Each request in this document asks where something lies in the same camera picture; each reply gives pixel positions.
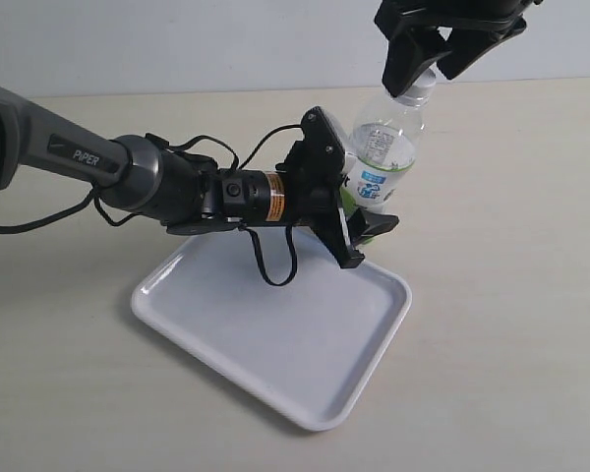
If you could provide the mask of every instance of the plastic bottle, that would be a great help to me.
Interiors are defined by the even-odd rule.
[[[384,212],[398,181],[415,162],[424,131],[422,110],[435,84],[435,73],[429,69],[405,94],[393,98],[385,90],[360,112],[350,136],[358,161],[346,183],[357,206]]]

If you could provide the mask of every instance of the plastic tray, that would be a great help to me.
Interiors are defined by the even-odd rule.
[[[290,269],[283,230],[261,231],[269,274]],[[249,235],[188,240],[134,292],[132,307],[174,343],[304,429],[339,425],[411,303],[408,285],[368,262],[341,270],[295,231],[299,273],[266,285]]]

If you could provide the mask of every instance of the tray rim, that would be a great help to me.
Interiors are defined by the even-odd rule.
[[[314,236],[305,233],[304,231],[298,231],[303,237],[314,239]],[[298,416],[293,411],[289,410],[288,408],[284,408],[283,405],[275,401],[274,398],[270,395],[265,395],[260,389],[255,388],[254,382],[249,382],[248,377],[244,374],[240,375],[239,369],[236,368],[232,362],[226,357],[220,357],[220,363],[214,359],[214,357],[218,356],[218,351],[214,351],[208,347],[200,347],[205,346],[199,339],[195,338],[192,334],[186,334],[186,338],[182,338],[172,332],[166,326],[166,323],[162,323],[159,317],[153,317],[151,313],[147,310],[143,310],[139,307],[140,300],[147,296],[144,293],[144,288],[152,283],[154,279],[161,276],[162,272],[165,271],[166,268],[175,260],[179,253],[181,253],[187,246],[193,244],[193,242],[197,239],[197,237],[190,237],[188,238],[182,245],[179,246],[166,260],[161,263],[155,270],[153,270],[147,277],[145,277],[138,286],[134,289],[132,296],[131,296],[131,309],[134,315],[141,320],[143,323],[154,329],[155,331],[159,332],[164,337],[168,338],[171,342],[188,352],[190,355],[198,359],[200,362],[205,364],[206,366],[213,369],[222,377],[228,379],[233,384],[237,385],[239,388],[242,388],[249,394],[253,395],[256,399],[260,400],[280,415],[284,416],[288,420],[292,421],[299,427],[312,431],[312,432],[320,432],[320,431],[327,431],[333,428],[336,428],[341,423],[343,423],[349,414],[351,413],[352,409],[354,408],[358,398],[360,397],[361,393],[365,389],[365,386],[369,382],[374,370],[378,366],[381,358],[383,357],[386,349],[390,345],[391,341],[395,337],[397,330],[399,329],[400,325],[402,324],[406,314],[408,313],[411,305],[413,303],[413,293],[411,291],[411,287],[409,284],[402,278],[400,275],[387,270],[384,267],[376,265],[370,261],[364,260],[361,263],[361,266],[367,266],[370,270],[373,270],[387,279],[397,283],[406,294],[406,299],[402,307],[400,308],[399,312],[395,316],[393,323],[391,324],[390,328],[387,330],[386,334],[384,335],[381,343],[379,344],[376,353],[372,356],[372,359],[367,364],[367,367],[359,379],[359,381],[355,384],[352,391],[348,395],[347,399],[345,400],[343,406],[339,410],[339,412],[329,418],[329,419],[320,419],[317,421],[311,421],[309,418],[303,418]],[[192,342],[188,341],[188,337],[193,337],[195,340]]]

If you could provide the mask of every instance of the robotic arm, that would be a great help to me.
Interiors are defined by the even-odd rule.
[[[375,22],[389,41],[384,86],[398,96],[434,64],[447,78],[458,76],[487,51],[522,33],[522,13],[540,2],[383,0]],[[448,39],[439,27],[452,28]],[[318,107],[293,127],[301,128],[304,138],[274,172],[245,170],[249,159],[239,165],[235,153],[232,166],[219,169],[210,157],[188,152],[198,141],[214,141],[210,137],[180,147],[154,135],[109,141],[0,88],[0,190],[23,164],[91,182],[96,200],[154,218],[171,234],[244,229],[252,234],[261,273],[271,284],[252,227],[286,227],[292,249],[292,227],[309,226],[341,267],[355,267],[364,259],[356,247],[391,231],[398,219],[362,209],[346,219],[339,189],[356,156],[345,133]],[[0,228],[0,233],[8,231]],[[293,263],[291,276],[274,285],[292,279],[295,259]]]

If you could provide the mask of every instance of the table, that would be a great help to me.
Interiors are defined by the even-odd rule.
[[[103,136],[244,154],[316,104],[349,125],[375,92],[38,102]],[[0,471],[590,471],[590,79],[442,85],[426,119],[401,226],[366,248],[414,305],[346,423],[304,433],[137,321],[133,288],[182,239],[89,209],[0,236]],[[0,223],[87,189],[21,168]]]

